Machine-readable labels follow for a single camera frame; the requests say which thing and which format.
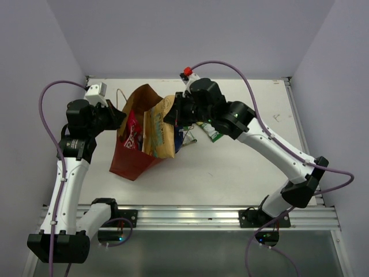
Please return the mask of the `small green snack packet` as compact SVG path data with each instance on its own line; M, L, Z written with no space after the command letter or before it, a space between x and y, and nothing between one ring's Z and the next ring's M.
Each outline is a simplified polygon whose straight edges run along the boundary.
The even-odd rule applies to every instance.
M194 126L185 126L180 129L180 137L182 138L182 146L185 147L190 144L194 144L197 142L197 139L192 134Z

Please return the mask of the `pink Real chips bag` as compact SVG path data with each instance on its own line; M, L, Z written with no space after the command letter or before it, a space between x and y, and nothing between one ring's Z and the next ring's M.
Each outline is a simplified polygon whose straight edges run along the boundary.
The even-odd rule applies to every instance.
M136 119L134 111L131 110L126 123L127 137L123 141L123 146L128 149L141 150L142 128Z

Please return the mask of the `tan popcorn chips bag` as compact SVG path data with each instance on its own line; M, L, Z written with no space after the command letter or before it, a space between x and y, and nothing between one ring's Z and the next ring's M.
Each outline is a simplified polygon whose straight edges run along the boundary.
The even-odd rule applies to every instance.
M174 95L168 95L144 112L142 151L145 154L159 159L175 157L174 126L164 122L174 99Z

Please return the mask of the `red paper bag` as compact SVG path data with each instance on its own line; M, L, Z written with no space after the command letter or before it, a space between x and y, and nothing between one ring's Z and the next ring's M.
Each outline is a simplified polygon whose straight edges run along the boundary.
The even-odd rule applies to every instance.
M127 118L123 120L123 123L117 131L115 152L112 158L110 172L120 177L134 181L149 168L166 160L155 158L143 153L142 151L128 149L123 146L123 141L127 137L126 123L130 111L134 111L136 119L141 125L143 142L144 112L150 110L162 99L163 98L159 96L148 84L144 84L138 87L129 96L122 110L127 115Z

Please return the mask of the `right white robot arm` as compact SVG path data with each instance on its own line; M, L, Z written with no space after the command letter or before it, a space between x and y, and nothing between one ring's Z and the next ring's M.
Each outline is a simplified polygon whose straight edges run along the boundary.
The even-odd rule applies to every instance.
M266 196L257 209L257 220L271 226L291 207L305 208L315 193L329 162L323 156L314 158L287 144L277 144L279 136L259 121L255 111L240 102L228 102L219 85L209 78L193 74L183 76L184 92L177 92L174 104L164 117L173 126L210 124L215 131L251 147L280 169L287 181L279 190Z

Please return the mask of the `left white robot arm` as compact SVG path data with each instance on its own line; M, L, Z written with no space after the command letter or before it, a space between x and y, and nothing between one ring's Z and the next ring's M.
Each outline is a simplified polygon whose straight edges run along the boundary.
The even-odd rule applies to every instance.
M120 219L118 205L112 198L94 199L81 218L77 217L77 208L97 146L96 137L103 131L119 129L126 114L110 100L92 105L78 99L67 105L66 117L58 143L58 169L51 202L39 232L30 234L27 240L29 249L48 264L84 263L99 228L114 226Z

